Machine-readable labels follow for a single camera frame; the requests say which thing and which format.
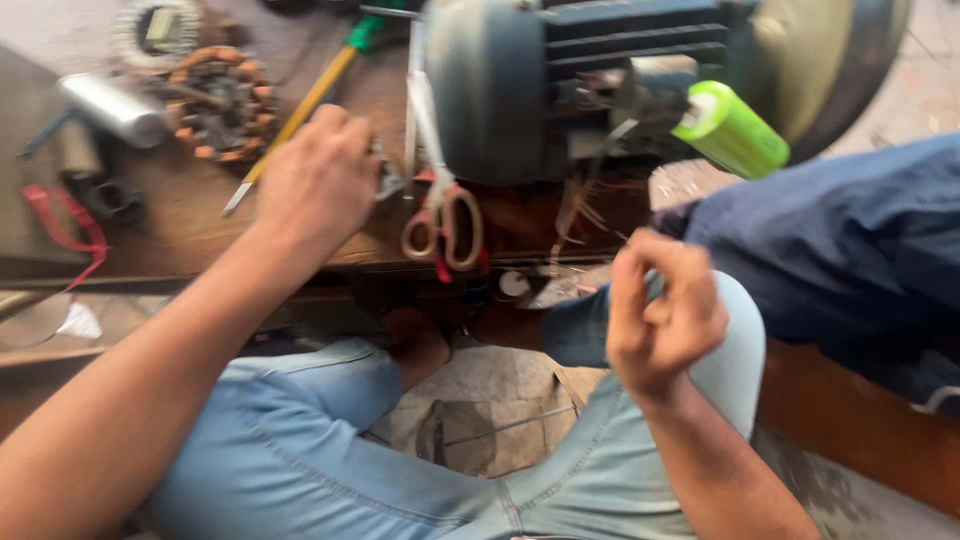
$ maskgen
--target scissors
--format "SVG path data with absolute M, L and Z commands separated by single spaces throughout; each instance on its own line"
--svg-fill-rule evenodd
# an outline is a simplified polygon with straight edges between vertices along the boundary
M 413 106 L 426 155 L 433 169 L 430 190 L 420 210 L 407 223 L 400 239 L 403 254 L 420 262 L 434 262 L 442 282 L 451 282 L 450 270 L 463 272 L 478 263 L 486 267 L 487 251 L 483 244 L 483 216 L 472 193 L 457 184 L 446 168 L 433 111 L 433 90 L 426 74 L 411 72 L 407 91 Z M 430 180 L 427 175 L 420 176 Z M 461 249 L 462 228 L 467 225 L 469 245 Z

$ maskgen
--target hand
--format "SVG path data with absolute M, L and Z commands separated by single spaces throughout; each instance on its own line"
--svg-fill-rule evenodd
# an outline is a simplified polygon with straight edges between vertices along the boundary
M 252 230 L 281 242 L 310 274 L 360 230 L 376 203 L 370 124 L 323 105 L 267 161 Z
M 666 288 L 647 306 L 651 269 Z M 693 362 L 723 342 L 727 322 L 707 250 L 637 229 L 613 262 L 607 332 L 612 368 L 635 399 L 670 394 Z

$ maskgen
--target navy blue pants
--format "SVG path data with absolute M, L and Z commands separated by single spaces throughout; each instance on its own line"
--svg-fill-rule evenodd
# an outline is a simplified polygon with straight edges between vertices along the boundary
M 770 335 L 914 402 L 960 385 L 931 352 L 960 329 L 960 133 L 733 185 L 692 209 L 684 239 L 743 283 Z

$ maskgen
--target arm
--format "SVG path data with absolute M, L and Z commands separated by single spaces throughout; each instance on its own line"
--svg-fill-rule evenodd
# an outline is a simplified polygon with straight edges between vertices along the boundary
M 318 110 L 271 157 L 251 228 L 0 445 L 0 538 L 92 537 L 142 503 L 227 362 L 370 213 L 370 136 Z
M 666 293 L 649 306 L 643 277 L 657 268 Z M 819 539 L 804 509 L 687 375 L 724 338 L 709 256 L 637 231 L 613 263 L 608 357 L 643 410 L 670 483 L 706 540 Z

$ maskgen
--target sitting person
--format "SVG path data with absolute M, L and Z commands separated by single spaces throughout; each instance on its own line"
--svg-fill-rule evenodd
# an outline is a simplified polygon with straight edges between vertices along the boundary
M 0 538 L 93 537 L 142 505 L 164 538 L 819 538 L 746 442 L 765 334 L 703 249 L 637 231 L 612 286 L 547 310 L 491 307 L 478 338 L 610 366 L 556 452 L 470 478 L 358 437 L 443 366 L 420 311 L 396 345 L 231 361 L 363 224 L 369 125 L 333 106 L 271 158 L 254 224 L 176 300 L 0 445 Z M 665 276 L 648 305 L 644 277 Z

